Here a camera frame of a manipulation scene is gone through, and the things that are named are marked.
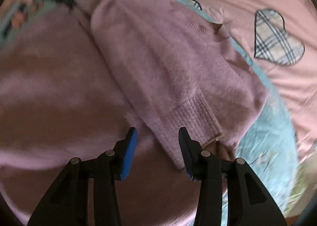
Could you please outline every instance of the pink sweater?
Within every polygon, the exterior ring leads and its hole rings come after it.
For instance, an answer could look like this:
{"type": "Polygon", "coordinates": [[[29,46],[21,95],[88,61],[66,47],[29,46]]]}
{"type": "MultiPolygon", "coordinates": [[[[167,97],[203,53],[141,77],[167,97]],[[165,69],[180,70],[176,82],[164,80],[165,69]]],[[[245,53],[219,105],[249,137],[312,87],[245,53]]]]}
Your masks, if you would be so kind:
{"type": "Polygon", "coordinates": [[[0,53],[0,191],[26,224],[61,166],[134,126],[132,170],[117,184],[123,225],[186,225],[199,183],[178,170],[179,128],[233,159],[267,90],[220,25],[175,0],[80,4],[91,21],[57,8],[0,53]]]}

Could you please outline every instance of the blue gripper pad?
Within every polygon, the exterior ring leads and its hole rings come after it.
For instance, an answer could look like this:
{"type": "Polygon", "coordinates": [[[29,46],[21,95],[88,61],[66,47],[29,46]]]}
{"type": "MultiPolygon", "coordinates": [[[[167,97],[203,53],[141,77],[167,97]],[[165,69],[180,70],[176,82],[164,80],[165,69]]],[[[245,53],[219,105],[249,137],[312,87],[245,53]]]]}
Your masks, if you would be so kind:
{"type": "Polygon", "coordinates": [[[179,144],[183,155],[186,172],[192,181],[201,180],[201,166],[199,156],[202,152],[200,143],[191,140],[185,127],[179,130],[179,144]]]}
{"type": "Polygon", "coordinates": [[[122,180],[125,180],[129,175],[134,151],[137,146],[137,130],[135,128],[130,128],[128,134],[126,135],[125,141],[127,141],[127,146],[123,157],[122,170],[120,173],[122,180]]]}

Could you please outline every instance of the green patterned fabric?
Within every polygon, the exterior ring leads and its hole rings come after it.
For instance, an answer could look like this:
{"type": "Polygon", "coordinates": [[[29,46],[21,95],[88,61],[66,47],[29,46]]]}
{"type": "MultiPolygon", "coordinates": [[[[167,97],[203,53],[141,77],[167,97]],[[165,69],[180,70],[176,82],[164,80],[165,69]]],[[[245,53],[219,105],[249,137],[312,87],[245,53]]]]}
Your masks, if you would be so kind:
{"type": "Polygon", "coordinates": [[[289,196],[286,210],[283,213],[284,216],[287,217],[291,209],[297,204],[297,202],[300,200],[305,190],[307,189],[307,186],[308,184],[305,177],[304,164],[301,163],[298,165],[298,171],[296,173],[296,178],[293,183],[293,188],[289,196]]]}

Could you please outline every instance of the sweater sleeve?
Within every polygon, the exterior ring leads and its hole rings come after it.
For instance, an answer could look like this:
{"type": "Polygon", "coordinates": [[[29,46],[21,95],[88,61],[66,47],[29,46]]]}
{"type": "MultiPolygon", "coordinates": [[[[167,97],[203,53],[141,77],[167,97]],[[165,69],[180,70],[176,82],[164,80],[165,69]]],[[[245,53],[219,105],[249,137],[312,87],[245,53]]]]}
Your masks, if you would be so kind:
{"type": "Polygon", "coordinates": [[[147,20],[150,11],[142,9],[142,3],[129,4],[129,0],[103,0],[92,17],[93,37],[128,102],[181,169],[180,127],[202,146],[222,130],[188,60],[179,55],[188,57],[186,44],[170,41],[177,32],[168,33],[163,17],[147,20]]]}

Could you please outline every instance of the bed sheet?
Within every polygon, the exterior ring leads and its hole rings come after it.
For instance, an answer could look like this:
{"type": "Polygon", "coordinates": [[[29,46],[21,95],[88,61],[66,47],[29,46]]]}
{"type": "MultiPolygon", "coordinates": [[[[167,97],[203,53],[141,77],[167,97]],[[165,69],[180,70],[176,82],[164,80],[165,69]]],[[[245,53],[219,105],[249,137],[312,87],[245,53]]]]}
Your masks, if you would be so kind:
{"type": "Polygon", "coordinates": [[[313,153],[317,139],[317,11],[310,0],[197,0],[217,23],[253,57],[254,19],[258,9],[282,14],[286,31],[305,44],[305,54],[294,66],[282,67],[263,60],[256,63],[284,98],[297,133],[299,158],[313,153]]]}
{"type": "MultiPolygon", "coordinates": [[[[179,1],[185,5],[187,4],[183,0],[179,1]]],[[[54,6],[55,4],[47,2],[41,13],[45,13],[54,6]]],[[[191,8],[206,19],[211,20],[204,12],[200,12],[194,7],[191,8]]],[[[251,167],[267,187],[280,209],[284,211],[297,167],[294,130],[290,122],[290,115],[276,88],[263,71],[234,40],[232,40],[232,43],[236,50],[252,66],[263,84],[271,91],[271,95],[259,119],[241,140],[237,155],[243,157],[251,164],[251,167]]],[[[222,225],[226,225],[227,205],[227,197],[224,196],[222,225]]],[[[18,213],[18,217],[21,218],[22,214],[20,213],[22,211],[18,211],[17,208],[14,210],[18,213]]]]}

